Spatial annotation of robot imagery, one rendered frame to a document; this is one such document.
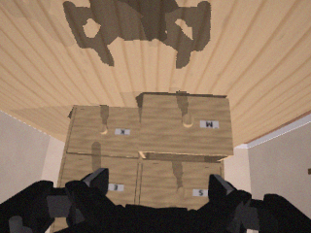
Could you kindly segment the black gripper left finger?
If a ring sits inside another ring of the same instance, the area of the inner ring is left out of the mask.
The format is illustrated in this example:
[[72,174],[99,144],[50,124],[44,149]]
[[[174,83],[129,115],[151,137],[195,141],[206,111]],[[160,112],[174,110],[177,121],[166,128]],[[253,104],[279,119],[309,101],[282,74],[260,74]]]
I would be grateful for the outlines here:
[[55,217],[66,217],[68,227],[84,220],[88,225],[134,222],[132,213],[106,196],[108,188],[108,168],[65,187],[35,182],[0,204],[0,233],[45,233]]

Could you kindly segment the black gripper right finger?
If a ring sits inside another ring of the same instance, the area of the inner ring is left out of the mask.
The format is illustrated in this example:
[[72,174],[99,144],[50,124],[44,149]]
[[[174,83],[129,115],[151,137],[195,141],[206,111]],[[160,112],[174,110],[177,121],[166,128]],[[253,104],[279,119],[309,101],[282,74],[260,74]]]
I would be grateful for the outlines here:
[[311,233],[311,219],[278,194],[252,199],[250,192],[237,190],[220,175],[210,174],[208,199],[197,211],[191,209],[179,216],[176,225],[211,233],[247,233],[247,229],[259,233]]

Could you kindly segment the wooden chest of drawers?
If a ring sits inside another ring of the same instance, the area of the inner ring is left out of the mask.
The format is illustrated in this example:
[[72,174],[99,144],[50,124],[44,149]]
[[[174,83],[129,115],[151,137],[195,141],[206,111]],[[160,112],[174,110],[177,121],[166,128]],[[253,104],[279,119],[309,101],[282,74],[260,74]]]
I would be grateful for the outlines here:
[[142,168],[143,163],[154,163],[154,164],[173,164],[173,165],[193,165],[193,166],[220,166],[221,177],[225,179],[225,166],[224,161],[221,160],[216,163],[201,163],[201,162],[179,162],[179,161],[160,161],[160,160],[144,160],[144,158],[139,153],[139,159],[129,159],[129,158],[114,158],[114,157],[102,157],[102,156],[90,156],[90,155],[78,155],[67,152],[70,135],[72,131],[72,126],[74,122],[74,117],[77,108],[88,108],[88,109],[112,109],[112,110],[134,110],[142,111],[142,108],[128,108],[128,107],[104,107],[104,106],[79,106],[74,105],[73,112],[70,119],[70,124],[67,132],[67,137],[65,141],[64,151],[62,154],[59,175],[57,180],[57,186],[60,187],[61,179],[63,174],[63,168],[65,163],[65,158],[67,157],[77,157],[77,158],[87,158],[87,159],[99,159],[99,160],[112,160],[112,161],[124,161],[124,162],[138,162],[138,175],[137,175],[137,186],[136,186],[136,198],[135,204],[140,205],[140,192],[141,192],[141,180],[142,180]]

